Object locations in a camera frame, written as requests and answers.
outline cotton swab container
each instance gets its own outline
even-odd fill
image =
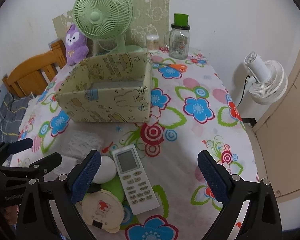
[[[146,36],[147,50],[150,53],[159,51],[159,35],[151,34]]]

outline purple plush toy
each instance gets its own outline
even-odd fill
[[[79,63],[86,58],[88,52],[87,37],[72,23],[66,36],[66,57],[68,65],[72,66]]]

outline white wall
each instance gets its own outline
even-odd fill
[[[0,9],[0,83],[25,59],[48,50],[56,38],[52,19],[75,0],[6,0]],[[246,73],[237,68],[255,50],[290,72],[300,47],[300,12],[292,0],[170,0],[173,13],[190,15],[191,46],[210,60],[235,101]],[[266,107],[246,97],[243,117],[260,118]]]
[[[282,230],[300,227],[300,197],[278,204]]]

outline glass mug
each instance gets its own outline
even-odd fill
[[[164,34],[166,46],[169,48],[169,56],[176,59],[186,59],[189,52],[190,32],[188,27],[175,26],[170,32]]]

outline green jar lid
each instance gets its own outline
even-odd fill
[[[188,26],[189,15],[182,13],[174,14],[174,24],[177,26]]]

